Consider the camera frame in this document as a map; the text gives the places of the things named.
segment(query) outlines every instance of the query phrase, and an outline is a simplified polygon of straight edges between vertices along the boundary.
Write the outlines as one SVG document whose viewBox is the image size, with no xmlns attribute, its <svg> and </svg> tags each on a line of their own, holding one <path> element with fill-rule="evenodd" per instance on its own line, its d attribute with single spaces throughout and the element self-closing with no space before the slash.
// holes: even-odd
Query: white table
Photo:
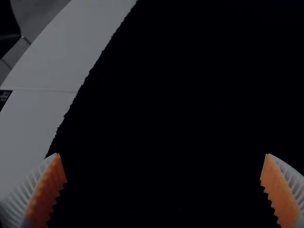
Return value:
<svg viewBox="0 0 304 228">
<path fill-rule="evenodd" d="M 0 198 L 47 154 L 89 70 L 136 0 L 72 0 L 14 66 L 0 89 Z"/>
</svg>

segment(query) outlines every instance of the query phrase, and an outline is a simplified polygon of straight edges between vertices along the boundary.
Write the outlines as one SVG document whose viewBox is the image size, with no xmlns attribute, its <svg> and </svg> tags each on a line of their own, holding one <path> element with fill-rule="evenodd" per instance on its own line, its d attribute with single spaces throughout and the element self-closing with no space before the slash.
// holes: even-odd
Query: black fabric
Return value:
<svg viewBox="0 0 304 228">
<path fill-rule="evenodd" d="M 68 179 L 49 227 L 278 227 L 259 177 L 268 152 L 303 173 L 301 36 L 257 6 L 137 2 L 47 154 Z"/>
<path fill-rule="evenodd" d="M 0 59 L 17 43 L 21 37 L 10 0 L 0 1 Z"/>
</svg>

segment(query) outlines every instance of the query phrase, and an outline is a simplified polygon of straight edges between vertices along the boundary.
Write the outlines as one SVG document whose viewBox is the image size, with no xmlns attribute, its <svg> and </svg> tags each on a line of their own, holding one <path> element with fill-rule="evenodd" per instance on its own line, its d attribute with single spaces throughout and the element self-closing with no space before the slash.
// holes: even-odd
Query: textured black material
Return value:
<svg viewBox="0 0 304 228">
<path fill-rule="evenodd" d="M 0 1 L 0 59 L 17 43 L 21 37 L 10 0 Z"/>
<path fill-rule="evenodd" d="M 48 153 L 68 179 L 49 227 L 187 221 L 199 136 L 178 16 L 139 1 L 90 71 Z"/>
<path fill-rule="evenodd" d="M 288 10 L 140 0 L 50 147 L 68 184 L 49 227 L 278 227 L 265 153 L 303 173 L 303 89 L 287 80 L 303 36 Z"/>
</svg>

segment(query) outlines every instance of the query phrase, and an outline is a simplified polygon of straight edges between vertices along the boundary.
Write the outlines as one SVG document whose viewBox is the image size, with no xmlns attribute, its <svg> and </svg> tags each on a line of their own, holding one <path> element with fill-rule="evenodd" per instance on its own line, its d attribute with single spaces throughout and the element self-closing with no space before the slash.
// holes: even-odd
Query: gray background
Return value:
<svg viewBox="0 0 304 228">
<path fill-rule="evenodd" d="M 71 0 L 10 0 L 22 34 L 33 42 L 49 22 Z M 12 67 L 28 48 L 24 40 L 18 43 L 3 57 Z M 0 62 L 0 85 L 10 69 Z"/>
</svg>

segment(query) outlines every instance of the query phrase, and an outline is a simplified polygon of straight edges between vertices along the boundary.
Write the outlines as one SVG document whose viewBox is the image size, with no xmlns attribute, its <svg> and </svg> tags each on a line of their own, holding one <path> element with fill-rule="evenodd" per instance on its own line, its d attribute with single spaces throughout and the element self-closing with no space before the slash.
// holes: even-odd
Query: small label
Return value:
<svg viewBox="0 0 304 228">
<path fill-rule="evenodd" d="M 5 103 L 7 102 L 8 98 L 10 97 L 11 93 L 13 91 L 11 90 L 0 90 L 0 112 L 2 108 L 4 107 Z"/>
</svg>

